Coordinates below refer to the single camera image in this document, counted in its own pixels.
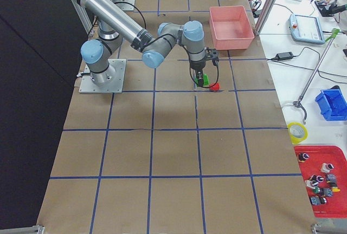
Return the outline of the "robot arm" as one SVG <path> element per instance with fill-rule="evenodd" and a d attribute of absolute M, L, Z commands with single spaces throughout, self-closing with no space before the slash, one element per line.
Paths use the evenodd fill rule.
<path fill-rule="evenodd" d="M 203 68 L 207 60 L 204 31 L 199 21 L 188 21 L 184 25 L 162 23 L 158 37 L 154 38 L 130 16 L 124 13 L 112 0 L 74 0 L 79 6 L 89 9 L 110 32 L 117 32 L 131 47 L 142 54 L 143 62 L 150 68 L 157 68 L 172 48 L 178 44 L 188 55 L 190 69 L 194 70 L 192 80 L 199 87 L 204 86 Z"/>

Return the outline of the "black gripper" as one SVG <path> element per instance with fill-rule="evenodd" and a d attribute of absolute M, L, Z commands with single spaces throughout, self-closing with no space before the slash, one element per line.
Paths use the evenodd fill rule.
<path fill-rule="evenodd" d="M 192 72 L 192 77 L 194 79 L 195 86 L 203 87 L 204 86 L 203 68 L 205 67 L 205 60 L 204 59 L 201 59 L 198 61 L 190 60 L 189 63 L 190 63 L 190 68 L 194 70 Z"/>

